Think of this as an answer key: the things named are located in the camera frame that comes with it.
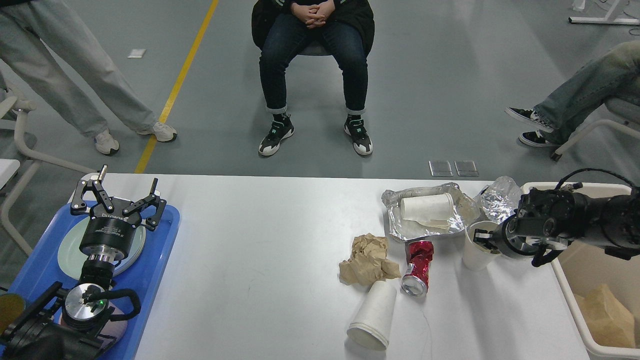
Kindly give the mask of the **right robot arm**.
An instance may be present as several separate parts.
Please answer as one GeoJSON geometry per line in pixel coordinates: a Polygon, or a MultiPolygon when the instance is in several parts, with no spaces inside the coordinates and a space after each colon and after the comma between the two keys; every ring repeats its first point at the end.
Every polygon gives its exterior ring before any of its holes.
{"type": "Polygon", "coordinates": [[[502,223],[476,229],[471,241],[512,259],[530,258],[533,267],[555,260],[574,242],[603,249],[606,255],[630,260],[640,248],[639,187],[628,178],[630,194],[592,198],[578,192],[583,185],[561,178],[551,189],[532,187],[502,223]]]}

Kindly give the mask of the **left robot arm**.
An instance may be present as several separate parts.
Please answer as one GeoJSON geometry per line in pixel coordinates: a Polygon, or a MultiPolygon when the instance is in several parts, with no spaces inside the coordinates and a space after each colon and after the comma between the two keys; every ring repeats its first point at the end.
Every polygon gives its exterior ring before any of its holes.
{"type": "Polygon", "coordinates": [[[135,290],[115,288],[115,265],[130,255],[137,228],[154,231],[167,202],[157,191],[137,201],[107,194],[103,187],[107,167],[96,178],[77,183],[71,215],[87,215],[78,246],[86,260],[78,281],[64,288],[55,281],[23,312],[10,317],[1,333],[3,360],[94,360],[114,346],[116,335],[108,325],[123,324],[140,314],[135,290]]]}

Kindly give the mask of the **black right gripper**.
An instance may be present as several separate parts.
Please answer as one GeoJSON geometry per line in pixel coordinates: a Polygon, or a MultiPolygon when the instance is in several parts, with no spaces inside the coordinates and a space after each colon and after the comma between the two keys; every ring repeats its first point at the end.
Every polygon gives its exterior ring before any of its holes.
{"type": "Polygon", "coordinates": [[[489,231],[476,228],[472,242],[483,251],[532,258],[535,268],[555,260],[574,242],[601,247],[601,200],[569,190],[532,188],[518,209],[489,231]]]}

